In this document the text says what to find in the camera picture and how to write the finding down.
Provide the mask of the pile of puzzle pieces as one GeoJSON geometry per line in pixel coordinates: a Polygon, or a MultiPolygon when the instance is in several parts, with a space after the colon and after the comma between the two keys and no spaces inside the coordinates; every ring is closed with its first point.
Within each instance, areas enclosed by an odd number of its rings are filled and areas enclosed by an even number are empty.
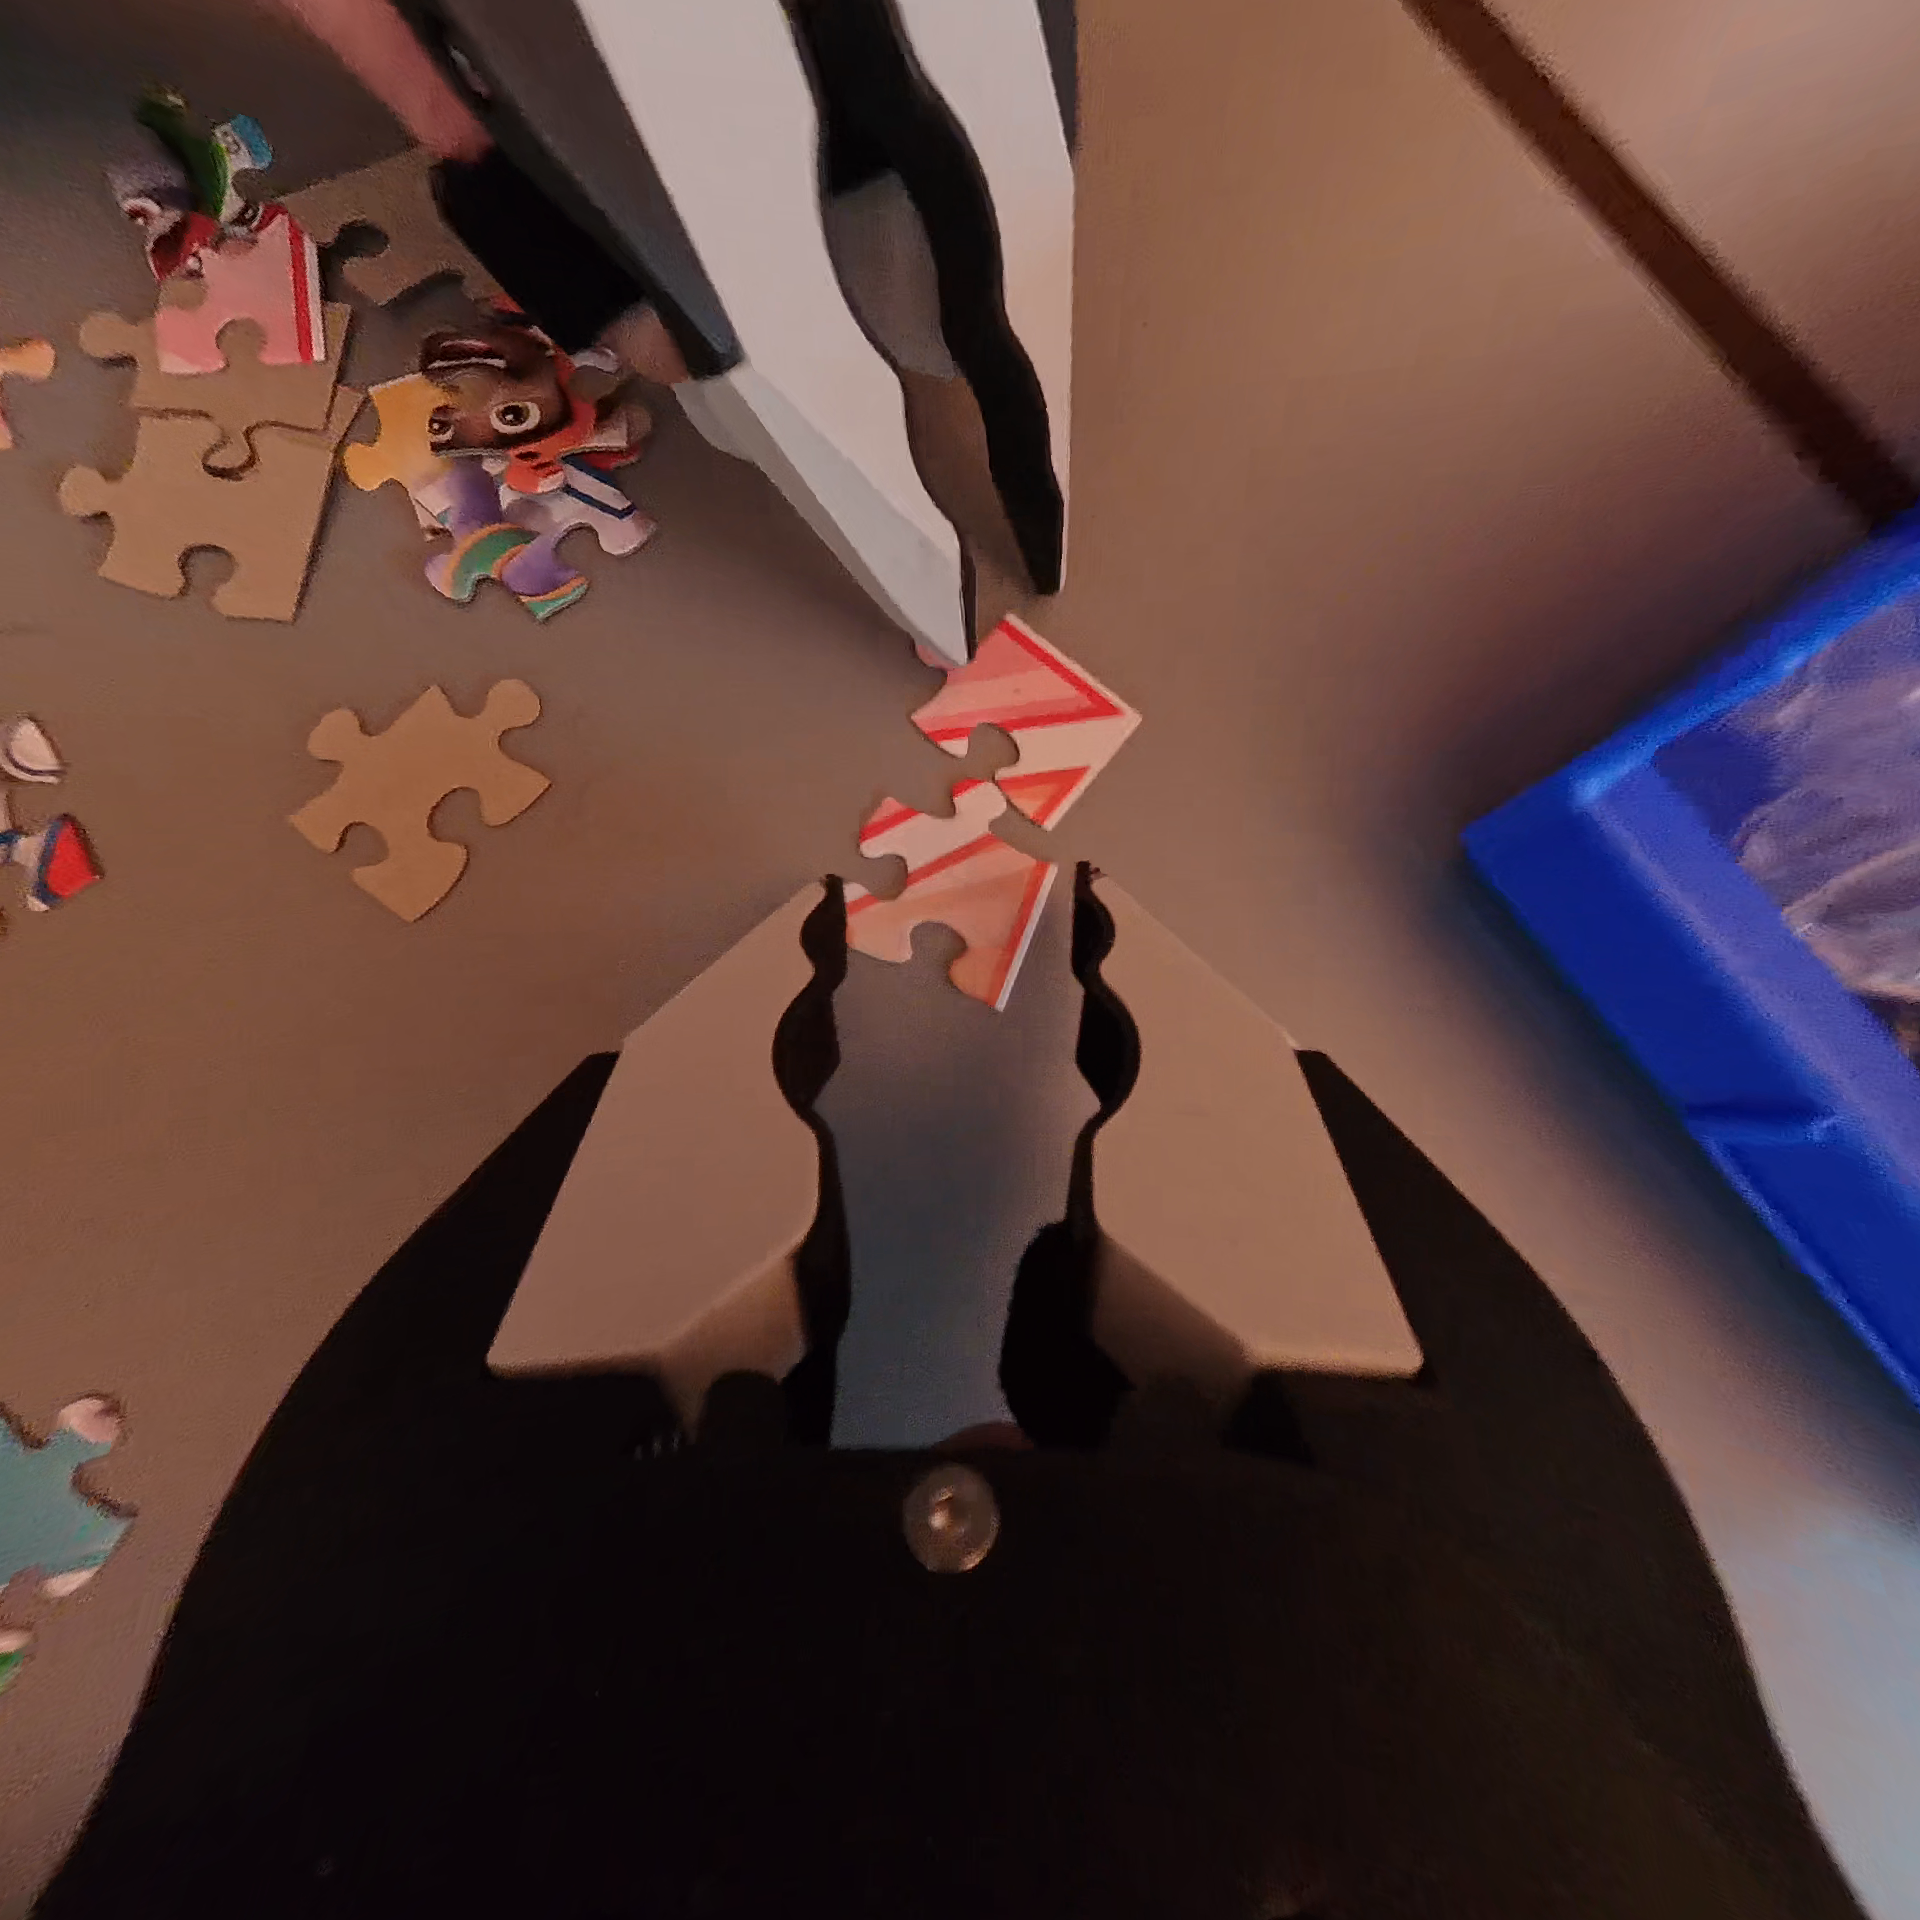
{"type": "MultiPolygon", "coordinates": [[[[275,202],[251,197],[254,174],[272,166],[272,144],[251,118],[206,123],[165,87],[147,89],[134,118],[147,147],[113,170],[110,189],[142,236],[157,308],[144,321],[100,312],[79,327],[88,357],[130,369],[130,459],[121,474],[70,469],[58,488],[64,516],[106,523],[100,574],[176,595],[183,561],[212,552],[231,561],[212,595],[216,612],[288,622],[334,476],[361,492],[401,488],[427,559],[414,492],[466,459],[429,453],[435,391],[419,372],[365,391],[346,381],[353,305],[327,299],[321,250],[342,229],[368,228],[377,250],[346,263],[361,300],[456,280],[478,300],[452,327],[522,313],[444,225],[429,157],[410,149],[275,202]]],[[[622,387],[640,399],[611,352],[568,355],[581,389],[622,387]]],[[[589,521],[563,542],[586,531],[620,556],[653,535],[620,471],[571,476],[564,488],[589,503],[589,521]]]]}

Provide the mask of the red pink striped puzzle piece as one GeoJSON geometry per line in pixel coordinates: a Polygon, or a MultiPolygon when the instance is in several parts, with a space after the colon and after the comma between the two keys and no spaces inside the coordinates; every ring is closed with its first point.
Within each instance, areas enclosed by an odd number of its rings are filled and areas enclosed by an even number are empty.
{"type": "Polygon", "coordinates": [[[1015,758],[993,785],[1039,830],[1055,830],[1085,797],[1142,721],[1018,614],[1005,614],[908,718],[955,758],[981,730],[1006,735],[1015,758]]]}

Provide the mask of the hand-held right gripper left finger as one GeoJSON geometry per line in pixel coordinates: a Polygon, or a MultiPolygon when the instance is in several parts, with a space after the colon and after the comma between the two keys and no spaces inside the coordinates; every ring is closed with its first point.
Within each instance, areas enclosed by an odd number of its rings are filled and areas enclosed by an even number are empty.
{"type": "Polygon", "coordinates": [[[823,875],[627,1032],[491,1374],[640,1376],[686,1430],[717,1381],[756,1374],[797,1439],[830,1436],[849,1223],[818,1098],[848,959],[845,890],[823,875]]]}

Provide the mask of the purple rainbow swirl puzzle piece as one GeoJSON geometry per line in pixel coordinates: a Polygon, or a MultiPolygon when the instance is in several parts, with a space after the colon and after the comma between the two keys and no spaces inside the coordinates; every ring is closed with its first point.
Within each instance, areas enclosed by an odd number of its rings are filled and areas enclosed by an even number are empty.
{"type": "Polygon", "coordinates": [[[589,574],[559,552],[589,521],[576,492],[518,492],[478,462],[452,462],[414,492],[414,505],[429,534],[423,577],[448,602],[466,605],[491,580],[550,619],[589,594],[589,574]]]}

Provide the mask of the red dog face puzzle piece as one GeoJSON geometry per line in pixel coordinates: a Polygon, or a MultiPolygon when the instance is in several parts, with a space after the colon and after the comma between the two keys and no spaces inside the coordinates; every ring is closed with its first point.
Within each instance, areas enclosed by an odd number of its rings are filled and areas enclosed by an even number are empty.
{"type": "Polygon", "coordinates": [[[550,495],[578,471],[606,476],[640,459],[653,414],[622,387],[581,389],[578,364],[518,312],[491,312],[419,339],[431,387],[427,446],[480,462],[509,492],[550,495]]]}

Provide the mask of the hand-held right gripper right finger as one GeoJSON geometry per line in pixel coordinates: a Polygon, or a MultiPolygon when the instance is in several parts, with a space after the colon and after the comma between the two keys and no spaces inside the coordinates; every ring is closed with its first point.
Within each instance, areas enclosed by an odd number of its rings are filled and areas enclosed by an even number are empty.
{"type": "Polygon", "coordinates": [[[1091,862],[1068,966],[1092,1106],[1015,1268],[1001,1396],[1040,1449],[1163,1396],[1228,1449],[1308,1449],[1283,1376],[1409,1381],[1422,1349],[1303,1057],[1091,862]]]}

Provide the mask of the blue plastic bin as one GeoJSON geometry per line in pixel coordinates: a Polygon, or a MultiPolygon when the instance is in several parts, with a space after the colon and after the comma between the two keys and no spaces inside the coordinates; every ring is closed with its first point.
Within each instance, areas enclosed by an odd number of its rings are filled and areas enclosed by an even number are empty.
{"type": "Polygon", "coordinates": [[[1782,922],[1656,756],[1916,590],[1914,513],[1681,690],[1463,835],[1805,1277],[1916,1393],[1916,1061],[1782,922]]]}

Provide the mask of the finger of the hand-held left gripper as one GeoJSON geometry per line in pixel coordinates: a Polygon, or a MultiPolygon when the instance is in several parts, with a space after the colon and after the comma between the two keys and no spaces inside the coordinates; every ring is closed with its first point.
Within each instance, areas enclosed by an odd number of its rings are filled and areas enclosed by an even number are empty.
{"type": "Polygon", "coordinates": [[[1036,594],[1068,573],[1074,3],[899,3],[930,139],[928,236],[950,355],[1036,594]]]}
{"type": "Polygon", "coordinates": [[[586,3],[581,16],[737,339],[683,389],[934,665],[963,665],[966,556],[895,372],[833,274],[818,106],[773,3],[586,3]]]}

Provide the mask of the white orange blue puzzle piece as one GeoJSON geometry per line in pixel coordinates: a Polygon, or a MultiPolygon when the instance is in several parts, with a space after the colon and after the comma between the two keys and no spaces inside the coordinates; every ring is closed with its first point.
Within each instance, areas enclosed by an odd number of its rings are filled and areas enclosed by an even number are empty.
{"type": "Polygon", "coordinates": [[[101,878],[88,835],[70,813],[46,813],[36,827],[16,818],[16,786],[55,786],[68,764],[58,743],[29,714],[3,721],[3,866],[20,875],[29,909],[46,912],[101,878]]]}

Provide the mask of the plain brown puzzle piece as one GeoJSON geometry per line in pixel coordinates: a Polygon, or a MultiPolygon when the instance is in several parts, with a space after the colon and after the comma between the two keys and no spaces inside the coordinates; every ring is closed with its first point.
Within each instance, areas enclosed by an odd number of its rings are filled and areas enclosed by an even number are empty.
{"type": "Polygon", "coordinates": [[[353,708],[333,708],[308,733],[306,754],[334,764],[334,779],[288,823],[321,853],[338,853],[347,830],[372,830],[384,856],[351,875],[394,917],[416,922],[469,866],[462,844],[437,837],[437,805],[469,790],[480,822],[500,830],[550,790],[546,775],[501,747],[508,733],[539,717],[539,692],[520,680],[493,682],[473,714],[431,684],[381,733],[368,733],[353,708]]]}

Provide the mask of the plain teal puzzle piece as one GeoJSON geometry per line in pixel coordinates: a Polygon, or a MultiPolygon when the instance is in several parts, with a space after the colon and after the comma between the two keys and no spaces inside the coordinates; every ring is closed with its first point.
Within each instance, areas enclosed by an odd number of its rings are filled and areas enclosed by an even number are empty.
{"type": "Polygon", "coordinates": [[[3,1689],[33,1652],[40,1617],[92,1584],[136,1521],[138,1506],[100,1486],[126,1436],[114,1393],[72,1396],[40,1426],[3,1406],[3,1689]]]}

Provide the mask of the deep orange edge puzzle piece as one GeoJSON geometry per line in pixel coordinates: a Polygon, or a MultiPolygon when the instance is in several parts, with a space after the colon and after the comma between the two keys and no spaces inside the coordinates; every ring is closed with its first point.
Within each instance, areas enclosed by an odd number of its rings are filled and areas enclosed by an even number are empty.
{"type": "Polygon", "coordinates": [[[1055,862],[996,835],[1005,810],[1005,790],[972,779],[951,786],[950,813],[879,799],[856,850],[898,858],[905,878],[886,899],[845,882],[848,947],[901,966],[921,926],[945,926],[963,943],[947,967],[951,989],[1005,1011],[1056,878],[1055,862]]]}

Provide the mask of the person's left hand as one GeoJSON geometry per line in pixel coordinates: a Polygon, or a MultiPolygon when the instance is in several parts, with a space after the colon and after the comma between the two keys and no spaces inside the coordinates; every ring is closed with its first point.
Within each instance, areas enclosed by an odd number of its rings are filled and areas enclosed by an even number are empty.
{"type": "Polygon", "coordinates": [[[278,3],[441,161],[478,161],[491,136],[393,3],[278,3]]]}

